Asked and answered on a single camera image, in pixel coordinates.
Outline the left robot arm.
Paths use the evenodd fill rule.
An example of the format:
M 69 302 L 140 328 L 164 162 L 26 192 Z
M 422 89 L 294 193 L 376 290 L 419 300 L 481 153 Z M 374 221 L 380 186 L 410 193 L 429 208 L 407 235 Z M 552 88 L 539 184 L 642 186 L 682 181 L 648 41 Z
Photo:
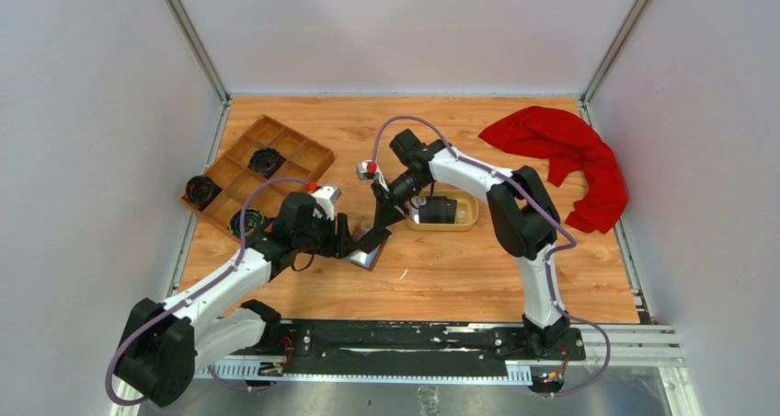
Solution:
M 239 237 L 233 256 L 183 292 L 132 307 L 104 375 L 108 398 L 126 407 L 146 401 L 165 407 L 196 373 L 233 352 L 289 349 L 280 313 L 242 298 L 292 268 L 301 254 L 343 258 L 355 249 L 346 216 L 336 211 L 339 196 L 334 185 L 294 191 L 275 216 L 255 224 L 244 203 L 233 223 Z

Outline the brown leather card holder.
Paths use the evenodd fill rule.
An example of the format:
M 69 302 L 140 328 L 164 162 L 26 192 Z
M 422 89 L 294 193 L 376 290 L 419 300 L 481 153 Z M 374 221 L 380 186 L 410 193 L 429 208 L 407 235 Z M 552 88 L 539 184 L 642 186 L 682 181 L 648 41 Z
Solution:
M 356 236 L 356 233 L 357 233 L 357 231 L 358 231 L 358 229 L 359 229 L 360 227 L 371 228 L 371 226 L 370 226 L 370 225 L 362 225 L 362 224 L 357 224 L 357 225 L 355 225 L 355 226 L 354 226 L 354 227 L 351 229 L 351 232 L 352 232 L 353 238 L 355 238 L 355 236 Z M 375 249 L 373 252 L 371 252 L 371 253 L 365 253 L 365 252 L 362 252 L 362 251 L 359 251 L 359 250 L 357 250 L 357 249 L 356 249 L 355 251 L 353 251 L 353 252 L 352 252 L 352 253 L 351 253 L 351 254 L 350 254 L 350 255 L 349 255 L 347 258 L 346 258 L 346 261 L 348 261 L 348 262 L 350 262 L 351 264 L 353 264 L 353 265 L 356 265 L 356 266 L 358 266 L 358 267 L 360 267 L 360 268 L 362 268 L 362 269 L 364 269 L 364 270 L 366 270 L 366 271 L 369 271 L 369 272 L 370 272 L 370 271 L 372 271 L 372 270 L 373 270 L 373 268 L 374 268 L 374 266 L 375 266 L 375 264 L 376 264 L 376 261 L 377 261 L 377 260 L 378 260 L 378 258 L 379 258 L 379 254 L 380 254 L 381 248 L 382 248 L 382 246 L 380 246 L 380 247 L 377 247 L 377 248 L 376 248 L 376 249 Z

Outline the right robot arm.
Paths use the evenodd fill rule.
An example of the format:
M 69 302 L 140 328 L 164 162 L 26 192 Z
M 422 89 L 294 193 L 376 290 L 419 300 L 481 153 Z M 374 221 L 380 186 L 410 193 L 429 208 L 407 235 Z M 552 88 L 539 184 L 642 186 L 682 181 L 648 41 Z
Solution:
M 370 251 L 390 236 L 389 226 L 408 217 L 411 200 L 433 183 L 465 191 L 487 204 L 494 235 L 517 262 L 525 295 L 522 323 L 525 345 L 537 358 L 548 358 L 562 345 L 570 321 L 558 300 L 552 249 L 560 232 L 560 217 L 544 183 L 533 168 L 499 168 L 439 139 L 422 143 L 410 130 L 392 140 L 391 149 L 406 171 L 391 182 L 372 160 L 357 166 L 369 180 L 376 200 L 373 227 L 360 238 L 359 249 Z

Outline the beige oval tray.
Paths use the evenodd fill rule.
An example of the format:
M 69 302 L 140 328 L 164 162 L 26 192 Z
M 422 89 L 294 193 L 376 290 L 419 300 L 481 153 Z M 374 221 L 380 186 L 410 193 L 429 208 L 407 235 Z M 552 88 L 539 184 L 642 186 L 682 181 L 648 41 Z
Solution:
M 433 192 L 426 192 L 419 196 L 445 196 L 457 201 L 456 220 L 454 224 L 415 224 L 410 220 L 410 217 L 404 221 L 404 224 L 412 229 L 418 231 L 435 231 L 435 232 L 465 232 L 470 230 L 476 223 L 478 218 L 478 203 L 477 198 L 465 191 L 460 190 L 448 190 L 448 189 L 435 189 Z

